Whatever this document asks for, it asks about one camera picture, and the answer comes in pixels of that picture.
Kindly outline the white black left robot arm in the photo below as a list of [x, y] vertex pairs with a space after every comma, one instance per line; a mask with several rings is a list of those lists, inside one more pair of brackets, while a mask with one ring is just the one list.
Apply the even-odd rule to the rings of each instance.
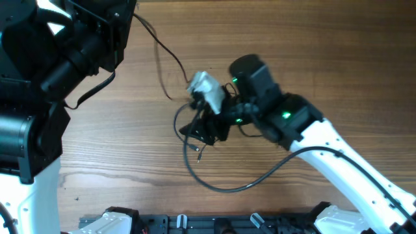
[[68, 95], [116, 76], [135, 1], [1, 2], [1, 232], [60, 233], [57, 185]]

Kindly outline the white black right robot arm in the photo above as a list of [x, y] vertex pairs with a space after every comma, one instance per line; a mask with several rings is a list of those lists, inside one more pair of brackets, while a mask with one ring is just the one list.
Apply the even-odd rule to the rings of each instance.
[[237, 94], [205, 71], [188, 84], [192, 121], [180, 132], [209, 146], [225, 141], [231, 126], [252, 124], [268, 141], [320, 172], [355, 207], [318, 204], [302, 224], [310, 233], [414, 233], [415, 196], [396, 186], [354, 150], [306, 98], [282, 92], [255, 54], [229, 67]]

